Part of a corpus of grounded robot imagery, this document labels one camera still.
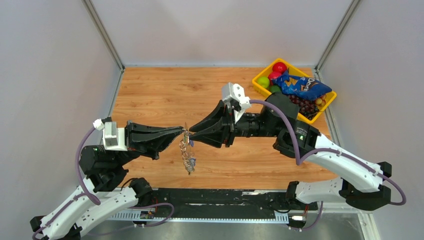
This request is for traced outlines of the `silver keyring holder with rings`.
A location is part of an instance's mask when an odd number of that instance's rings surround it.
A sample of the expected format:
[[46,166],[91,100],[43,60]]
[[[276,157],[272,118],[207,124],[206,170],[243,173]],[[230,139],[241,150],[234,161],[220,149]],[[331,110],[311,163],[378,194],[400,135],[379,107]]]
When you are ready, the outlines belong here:
[[183,165],[188,175],[191,175],[195,171],[196,166],[196,158],[195,154],[192,152],[192,146],[189,145],[191,133],[189,132],[189,128],[187,123],[184,123],[182,139],[179,143],[181,157],[183,161]]

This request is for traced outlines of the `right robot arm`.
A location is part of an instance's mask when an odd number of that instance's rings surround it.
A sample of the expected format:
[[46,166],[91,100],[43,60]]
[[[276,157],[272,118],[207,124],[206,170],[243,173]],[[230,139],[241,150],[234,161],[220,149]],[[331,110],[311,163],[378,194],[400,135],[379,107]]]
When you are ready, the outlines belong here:
[[392,173],[389,163],[372,163],[344,150],[317,128],[297,120],[297,112],[298,107],[281,93],[265,100],[228,96],[189,128],[190,138],[220,148],[231,146],[237,137],[274,137],[273,148],[297,165],[311,162],[336,174],[331,180],[290,182],[285,201],[292,209],[324,202],[374,211],[391,204],[391,189],[384,185]]

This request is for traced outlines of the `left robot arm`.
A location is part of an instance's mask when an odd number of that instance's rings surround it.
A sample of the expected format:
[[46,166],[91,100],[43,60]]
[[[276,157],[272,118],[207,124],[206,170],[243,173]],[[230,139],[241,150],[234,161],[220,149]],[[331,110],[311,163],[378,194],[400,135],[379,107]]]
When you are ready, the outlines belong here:
[[101,131],[102,142],[80,142],[75,154],[79,185],[55,210],[30,221],[34,240],[79,240],[95,226],[124,209],[140,209],[152,218],[160,205],[153,189],[143,178],[134,178],[121,190],[128,170],[124,166],[139,157],[159,158],[182,126],[157,127],[129,121],[118,127],[110,117],[93,122],[93,131]]

